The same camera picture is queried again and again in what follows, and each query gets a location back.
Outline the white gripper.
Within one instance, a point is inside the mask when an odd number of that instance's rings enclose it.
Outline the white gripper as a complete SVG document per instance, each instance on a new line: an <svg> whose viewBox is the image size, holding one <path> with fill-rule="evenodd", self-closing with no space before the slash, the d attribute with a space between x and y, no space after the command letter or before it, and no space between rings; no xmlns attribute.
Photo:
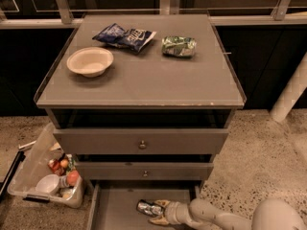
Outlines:
<svg viewBox="0 0 307 230"><path fill-rule="evenodd" d="M154 202L156 205L165 208L164 216L150 218L149 222L155 225L169 224L188 224L190 218L189 208L186 203L171 201L167 199L158 199Z"/></svg>

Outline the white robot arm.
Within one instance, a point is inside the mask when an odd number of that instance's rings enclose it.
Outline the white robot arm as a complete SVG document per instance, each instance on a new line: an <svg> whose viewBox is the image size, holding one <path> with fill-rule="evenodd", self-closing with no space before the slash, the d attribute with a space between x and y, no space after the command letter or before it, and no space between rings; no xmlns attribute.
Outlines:
<svg viewBox="0 0 307 230"><path fill-rule="evenodd" d="M160 200L150 223L195 230L306 230L306 89L302 60L271 111L239 111L216 168L189 203Z"/></svg>

